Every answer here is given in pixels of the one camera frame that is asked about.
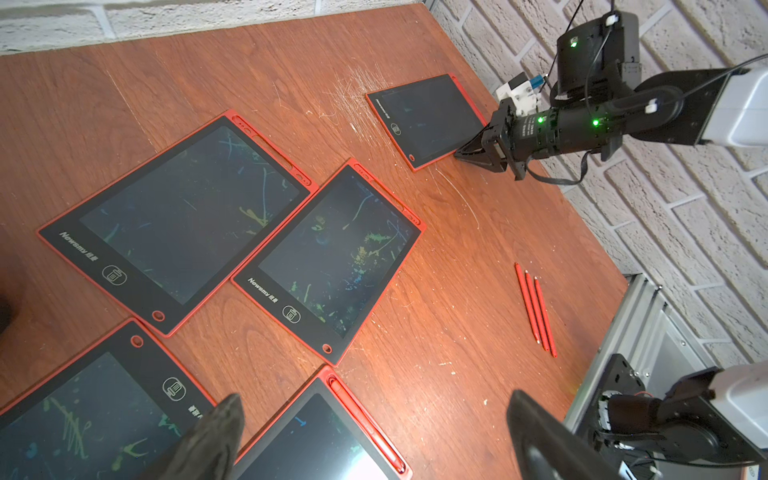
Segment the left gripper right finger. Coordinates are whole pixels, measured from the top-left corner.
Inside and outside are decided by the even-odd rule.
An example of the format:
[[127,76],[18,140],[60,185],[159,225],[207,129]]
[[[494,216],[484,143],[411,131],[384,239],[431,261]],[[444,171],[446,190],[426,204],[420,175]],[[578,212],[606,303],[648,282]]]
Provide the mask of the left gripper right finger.
[[628,479],[521,389],[506,419],[522,479]]

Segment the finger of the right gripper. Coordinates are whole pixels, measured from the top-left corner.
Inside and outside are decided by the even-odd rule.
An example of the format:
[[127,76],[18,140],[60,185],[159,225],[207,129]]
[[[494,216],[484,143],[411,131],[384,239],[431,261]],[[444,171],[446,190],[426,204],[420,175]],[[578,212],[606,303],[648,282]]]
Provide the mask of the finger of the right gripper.
[[493,131],[484,128],[469,142],[458,148],[454,153],[456,158],[494,158]]
[[454,157],[457,160],[481,167],[493,173],[503,173],[508,168],[508,162],[506,160],[499,159],[494,155],[489,155],[486,153],[462,154],[460,152],[456,152]]

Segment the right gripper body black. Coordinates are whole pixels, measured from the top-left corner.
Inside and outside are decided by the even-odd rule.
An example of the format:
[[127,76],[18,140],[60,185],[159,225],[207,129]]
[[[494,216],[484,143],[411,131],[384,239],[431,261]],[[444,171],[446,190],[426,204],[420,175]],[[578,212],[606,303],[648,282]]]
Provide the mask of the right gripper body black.
[[526,163],[534,150],[534,135],[526,134],[531,116],[519,117],[512,99],[502,100],[481,136],[487,160],[484,168],[493,173],[510,169],[516,180],[526,177]]

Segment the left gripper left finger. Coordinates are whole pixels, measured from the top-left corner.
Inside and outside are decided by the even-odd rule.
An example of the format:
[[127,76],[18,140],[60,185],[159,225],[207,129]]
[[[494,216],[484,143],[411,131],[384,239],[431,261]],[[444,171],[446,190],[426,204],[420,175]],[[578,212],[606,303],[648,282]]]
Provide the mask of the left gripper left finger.
[[138,479],[229,479],[244,425],[241,397],[232,393],[146,468]]

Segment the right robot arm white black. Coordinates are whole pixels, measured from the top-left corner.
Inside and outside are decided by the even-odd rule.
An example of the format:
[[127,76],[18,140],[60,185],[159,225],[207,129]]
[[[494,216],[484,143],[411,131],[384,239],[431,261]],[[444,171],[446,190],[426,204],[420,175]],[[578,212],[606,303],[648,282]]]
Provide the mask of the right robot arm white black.
[[[613,10],[558,41],[548,110],[512,96],[456,157],[492,172],[531,176],[531,163],[573,152],[608,160],[625,136],[672,145],[757,147],[767,142],[767,72],[755,60],[726,69],[639,77],[635,16]],[[599,451],[697,468],[765,467],[767,365],[708,367],[663,397],[646,395],[629,359],[601,350],[566,425]]]

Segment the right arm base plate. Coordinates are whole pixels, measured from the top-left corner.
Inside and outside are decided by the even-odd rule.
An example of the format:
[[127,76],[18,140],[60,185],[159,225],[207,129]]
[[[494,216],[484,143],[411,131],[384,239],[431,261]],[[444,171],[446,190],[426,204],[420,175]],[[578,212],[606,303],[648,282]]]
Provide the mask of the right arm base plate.
[[604,437],[607,426],[602,422],[608,420],[607,402],[614,396],[634,396],[644,389],[645,384],[627,359],[621,354],[612,354],[598,375],[596,387],[587,396],[586,410],[576,425],[575,434],[604,458],[621,459],[621,449]]

